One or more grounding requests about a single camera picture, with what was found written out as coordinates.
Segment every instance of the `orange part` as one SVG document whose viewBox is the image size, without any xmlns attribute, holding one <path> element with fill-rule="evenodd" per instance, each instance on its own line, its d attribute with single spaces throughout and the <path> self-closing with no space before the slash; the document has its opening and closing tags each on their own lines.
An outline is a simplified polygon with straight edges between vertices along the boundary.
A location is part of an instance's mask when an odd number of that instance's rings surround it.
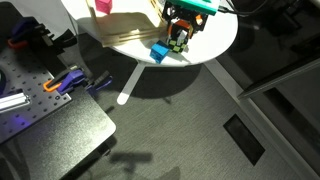
<svg viewBox="0 0 320 180">
<path fill-rule="evenodd" d="M 202 16 L 201 14 L 199 14 L 198 16 L 196 16 L 196 20 L 201 19 L 202 20 Z"/>
<path fill-rule="evenodd" d="M 43 83 L 43 89 L 46 90 L 47 92 L 53 92 L 53 91 L 55 91 L 55 90 L 58 89 L 58 87 L 60 87 L 60 85 L 62 84 L 62 83 L 58 83 L 58 84 L 52 86 L 51 88 L 48 88 L 47 85 L 48 85 L 51 81 L 52 81 L 52 80 L 49 80 L 49 81 Z"/>
<path fill-rule="evenodd" d="M 28 41 L 21 41 L 21 42 L 18 42 L 18 43 L 12 43 L 11 39 L 9 39 L 8 40 L 8 45 L 12 49 L 21 49 L 21 48 L 24 48 L 24 47 L 26 47 L 28 45 Z"/>
</svg>

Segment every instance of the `gray carpet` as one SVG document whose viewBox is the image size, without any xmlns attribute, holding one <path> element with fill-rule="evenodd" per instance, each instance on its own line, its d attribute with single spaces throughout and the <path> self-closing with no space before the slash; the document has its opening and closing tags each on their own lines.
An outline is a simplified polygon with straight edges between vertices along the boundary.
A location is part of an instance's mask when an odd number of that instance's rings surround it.
<svg viewBox="0 0 320 180">
<path fill-rule="evenodd" d="M 206 67 L 147 68 L 119 106 L 135 61 L 87 35 L 79 48 L 94 74 L 108 68 L 114 76 L 95 99 L 117 125 L 110 155 L 79 179 L 299 179 Z M 266 149 L 255 166 L 223 128 L 234 114 Z"/>
</svg>

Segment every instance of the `robotic arm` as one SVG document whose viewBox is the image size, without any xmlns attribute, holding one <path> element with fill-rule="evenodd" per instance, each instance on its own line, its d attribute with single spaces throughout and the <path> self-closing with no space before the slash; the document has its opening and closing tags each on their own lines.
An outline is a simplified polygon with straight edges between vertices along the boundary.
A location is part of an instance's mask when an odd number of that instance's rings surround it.
<svg viewBox="0 0 320 180">
<path fill-rule="evenodd" d="M 219 4 L 220 0 L 167 0 L 162 17 L 168 24 L 167 45 L 170 50 L 182 52 L 188 39 L 194 33 L 204 30 L 208 16 L 216 14 Z"/>
</svg>

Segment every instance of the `white round table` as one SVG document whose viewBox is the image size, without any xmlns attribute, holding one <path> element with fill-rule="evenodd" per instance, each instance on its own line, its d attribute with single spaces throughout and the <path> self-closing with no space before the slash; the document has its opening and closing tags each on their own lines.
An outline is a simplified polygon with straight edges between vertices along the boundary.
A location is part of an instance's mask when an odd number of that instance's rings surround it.
<svg viewBox="0 0 320 180">
<path fill-rule="evenodd" d="M 78 26 L 100 41 L 86 0 L 61 1 Z M 231 9 L 225 0 L 221 0 L 220 5 Z M 236 37 L 237 30 L 238 20 L 236 15 L 217 12 L 215 16 L 208 17 L 204 31 L 199 31 L 189 40 L 187 52 L 184 51 L 181 54 L 169 52 L 161 64 L 156 64 L 155 60 L 150 57 L 151 46 L 157 42 L 157 39 L 135 40 L 111 47 L 138 61 L 136 69 L 119 95 L 118 103 L 121 105 L 126 103 L 146 66 L 184 67 L 212 60 L 231 46 Z"/>
</svg>

